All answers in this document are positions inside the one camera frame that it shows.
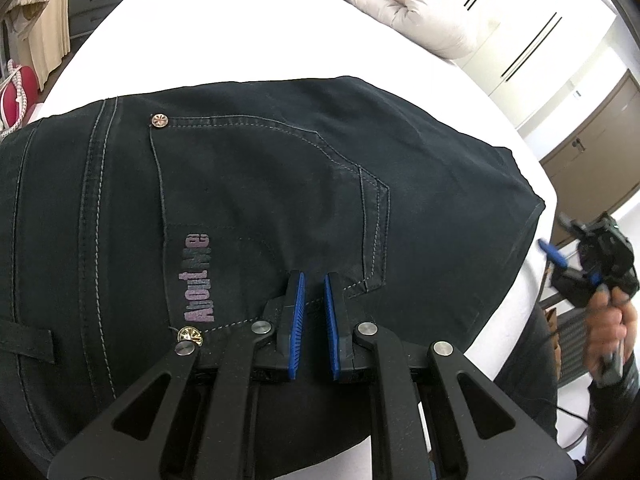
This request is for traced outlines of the person right hand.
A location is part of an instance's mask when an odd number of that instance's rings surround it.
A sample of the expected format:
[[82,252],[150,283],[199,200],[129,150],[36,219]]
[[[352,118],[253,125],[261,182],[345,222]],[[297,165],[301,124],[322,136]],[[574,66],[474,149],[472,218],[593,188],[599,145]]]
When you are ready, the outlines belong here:
[[600,287],[588,302],[585,319],[584,365],[593,379],[602,375],[603,359],[618,350],[626,364],[634,353],[638,313],[631,298],[619,287]]

